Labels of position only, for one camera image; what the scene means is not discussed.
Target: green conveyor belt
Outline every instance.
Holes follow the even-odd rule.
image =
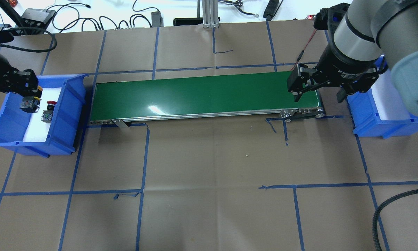
[[[320,107],[316,92],[299,102],[288,93],[289,71],[152,81],[100,83],[91,123],[124,119],[141,121],[279,112]]]

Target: black device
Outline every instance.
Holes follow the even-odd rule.
[[[23,16],[20,16],[6,0],[0,0],[0,7],[18,27],[37,27],[45,30],[55,14],[54,10],[27,9]],[[21,33],[24,35],[43,34],[36,30],[22,30]]]
[[[160,11],[152,12],[152,27],[164,27],[164,20]]]
[[[279,0],[269,0],[269,3],[266,6],[266,9],[263,12],[263,18],[266,18],[266,21],[271,21],[278,7],[279,7]]]

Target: wire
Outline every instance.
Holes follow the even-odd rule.
[[[46,6],[45,8],[43,8],[44,10],[46,9],[46,8],[48,8],[49,6],[53,6],[53,5],[55,5],[55,3],[57,3],[57,0],[54,0],[54,3],[53,4],[51,4],[51,5],[48,5],[48,6]]]
[[[136,2],[137,2],[137,0],[134,0],[133,6],[132,6],[132,9],[133,9],[134,12],[141,12],[141,11],[145,11],[145,10],[148,10],[148,9],[156,9],[156,11],[159,11],[159,9],[156,8],[156,7],[148,7],[148,8],[142,9],[142,10],[135,10],[134,5],[136,4]]]
[[[99,27],[99,30],[100,30],[100,26],[99,26],[99,23],[96,21],[96,19],[93,19],[93,18],[89,18],[89,17],[79,17],[79,18],[77,18],[77,19],[75,19],[75,20],[73,20],[72,22],[70,22],[69,24],[67,24],[63,29],[61,29],[60,30],[60,32],[59,33],[62,33],[63,31],[65,31],[65,30],[68,30],[68,26],[69,25],[71,25],[73,22],[78,22],[79,20],[83,20],[83,19],[91,19],[91,21],[95,21],[96,23],[97,23],[97,26]]]
[[[83,24],[85,24],[85,22],[86,21],[91,21],[91,23],[93,23],[94,24],[94,28],[96,29],[96,30],[99,30],[98,28],[97,28],[97,25],[99,25],[99,24],[95,24],[94,22],[93,22],[93,18],[85,18],[85,20],[83,20],[83,22],[82,22],[82,31],[83,31]]]
[[[105,30],[104,29],[104,25],[102,24],[102,17],[105,17],[106,19],[108,19],[108,20],[110,20],[113,24],[114,24],[114,26],[116,26],[116,29],[118,28],[117,27],[117,24],[113,21],[113,20],[111,20],[110,18],[108,18],[108,17],[106,17],[106,16],[99,16],[99,22],[100,22],[100,27],[102,27],[102,30]]]
[[[18,51],[27,51],[27,52],[36,52],[36,53],[52,51],[57,47],[57,39],[54,37],[54,34],[52,34],[51,32],[48,32],[47,30],[37,28],[37,27],[15,27],[15,28],[10,28],[9,30],[6,30],[6,31],[11,32],[14,30],[37,30],[37,31],[43,31],[44,33],[48,33],[48,35],[50,35],[53,40],[52,46],[44,50],[26,49],[26,48],[20,48],[16,46],[5,45],[5,44],[0,44],[0,47],[6,47],[6,48],[18,50]]]
[[[53,6],[49,7],[49,8],[47,8],[47,9],[46,9],[46,11],[48,11],[50,8],[57,7],[57,6],[61,6],[61,7],[60,7],[60,8],[56,11],[56,13],[54,14],[54,16],[52,17],[52,26],[53,26],[54,28],[56,28],[57,30],[69,30],[69,29],[71,29],[72,27],[74,27],[74,25],[76,25],[76,24],[78,23],[78,19],[80,18],[80,12],[78,11],[78,9],[76,9],[75,7],[72,7],[71,5],[83,5],[83,6],[87,7],[87,8],[91,8],[91,5],[85,5],[84,3],[67,3],[67,4],[65,4],[65,5],[53,5]],[[75,24],[73,24],[71,27],[68,27],[68,26],[70,25],[70,24],[68,24],[65,28],[60,29],[60,28],[56,27],[56,25],[54,24],[54,19],[56,18],[56,16],[57,16],[57,14],[59,13],[59,11],[60,11],[62,8],[65,8],[65,7],[73,8],[73,9],[77,12],[77,19],[75,20]]]
[[[133,18],[133,27],[134,27],[134,20],[135,20],[136,18],[138,18],[138,17],[145,19],[145,20],[148,22],[148,24],[150,25],[150,28],[152,27],[152,24],[150,23],[150,21],[149,21],[149,20],[148,20],[145,16],[143,16],[143,15],[135,16],[135,17]]]
[[[316,34],[317,30],[314,29],[313,33],[311,34],[311,37],[309,38],[308,42],[305,44],[305,46],[302,49],[302,52],[300,52],[300,54],[297,57],[297,60],[294,64],[294,66],[291,68],[291,70],[294,70],[295,66],[298,64],[298,62],[300,62],[300,59],[302,59],[303,57],[303,53],[305,53],[305,49],[308,46],[308,44],[311,42],[311,40],[313,39],[314,35]]]
[[[373,242],[375,244],[376,251],[382,251],[381,244],[379,243],[379,237],[378,237],[378,218],[382,209],[386,207],[387,205],[389,205],[390,203],[394,202],[395,200],[399,200],[401,198],[404,198],[409,195],[414,195],[414,194],[418,194],[418,189],[397,194],[393,196],[392,198],[386,200],[381,205],[379,205],[378,208],[376,208],[376,211],[373,215],[373,221],[372,221]]]
[[[6,28],[6,24],[5,24],[5,22],[3,21],[3,16],[1,15],[1,12],[0,12],[0,17],[1,17],[1,22],[3,23],[3,28]]]
[[[127,25],[127,27],[128,27],[128,23],[127,23],[127,21],[122,20],[122,21],[120,21],[120,22],[119,22],[119,25],[118,25],[118,28],[119,28],[119,29],[121,29],[121,24],[122,24],[123,22],[124,22],[124,23]]]

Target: metal bracket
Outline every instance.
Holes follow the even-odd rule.
[[[202,0],[203,2],[203,27],[218,28],[218,0]]]
[[[112,119],[112,121],[119,128],[128,128],[128,124],[126,124],[122,119]]]
[[[325,116],[325,112],[322,108],[308,108],[308,109],[286,109],[280,112],[280,117],[284,119],[286,123],[291,122],[293,119],[320,119]]]

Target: blue tape grid line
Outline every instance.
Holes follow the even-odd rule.
[[[298,211],[297,191],[293,188],[295,216],[297,219],[298,238],[300,240],[300,250],[305,251],[305,244],[303,244],[302,223],[300,221],[300,212]]]
[[[212,28],[212,52],[213,52],[213,54],[226,53],[226,52],[230,52],[230,51],[233,51],[233,50],[215,52],[215,28]]]
[[[12,171],[12,167],[13,167],[13,164],[14,164],[14,161],[15,161],[15,157],[16,157],[16,151],[14,151],[14,154],[13,154],[13,156],[12,156],[12,161],[11,161],[11,163],[10,163],[10,165],[9,165],[9,170],[8,170],[7,175],[6,175],[6,179],[5,179],[5,182],[4,182],[4,184],[3,184],[3,188],[1,189],[1,194],[0,194],[0,205],[1,205],[1,200],[3,199],[3,193],[5,192],[5,190],[6,190],[6,186],[8,185],[9,176],[11,175],[11,171]]]
[[[362,164],[364,166],[365,175],[367,176],[368,187],[370,189],[370,194],[372,196],[373,205],[374,205],[375,210],[376,210],[378,208],[378,203],[376,202],[376,196],[375,196],[375,193],[374,193],[374,190],[373,190],[373,184],[372,184],[372,181],[371,181],[371,178],[370,178],[370,174],[368,173],[367,163],[366,163],[365,157],[364,157],[364,152],[362,151],[362,146],[360,144],[360,140],[359,140],[358,135],[355,135],[355,137],[356,137],[357,146],[359,148],[360,157],[362,159]],[[384,245],[386,246],[386,250],[390,251],[389,243],[387,242],[386,232],[384,230],[384,226],[382,224],[381,217],[379,217],[378,222],[379,222],[379,227],[381,229],[382,239],[384,240]]]
[[[139,251],[140,225],[142,223],[142,209],[144,208],[144,188],[145,188],[145,178],[147,175],[147,159],[149,155],[149,142],[150,142],[150,128],[147,126],[147,135],[145,137],[144,170],[142,173],[142,185],[140,187],[142,192],[140,194],[139,211],[137,215],[136,251]]]
[[[51,48],[53,43],[54,43],[54,38],[51,38],[51,44],[49,45],[49,48]],[[46,64],[48,63],[49,53],[51,53],[51,51],[48,51],[48,53],[46,53],[45,62],[43,62],[43,67],[41,68],[40,76],[43,75],[43,72],[45,71]]]
[[[153,58],[152,79],[155,78],[155,73],[156,73],[156,59],[158,57],[158,41],[159,41],[159,27],[156,29],[156,41],[155,41],[155,45],[154,45],[154,58]]]
[[[275,52],[274,52],[274,43],[272,43],[271,28],[269,27],[269,22],[266,21],[266,28],[268,29],[269,43],[271,44],[271,53],[272,53],[272,62],[274,62],[274,72],[277,72]]]
[[[104,35],[102,37],[102,45],[100,46],[99,59],[97,60],[96,71],[95,71],[94,80],[93,80],[93,93],[94,93],[94,87],[95,87],[96,81],[97,81],[97,73],[99,72],[100,61],[102,60],[102,52],[104,51],[106,36],[107,36],[107,31],[105,30]],[[68,203],[67,203],[67,208],[66,208],[66,212],[65,212],[65,218],[63,220],[62,233],[60,235],[59,251],[61,251],[62,247],[63,247],[63,240],[65,238],[65,230],[66,230],[66,227],[67,227],[69,210],[70,210],[70,206],[71,206],[71,199],[72,199],[72,195],[73,195],[75,179],[76,179],[76,176],[77,176],[78,164],[80,163],[80,156],[82,155],[82,149],[83,149],[83,142],[85,140],[85,134],[86,134],[86,127],[82,130],[82,137],[80,139],[80,146],[79,146],[78,152],[77,152],[77,159],[76,159],[76,162],[75,162],[74,174],[72,176],[71,187],[70,187],[70,192],[69,192],[69,197],[68,197]]]

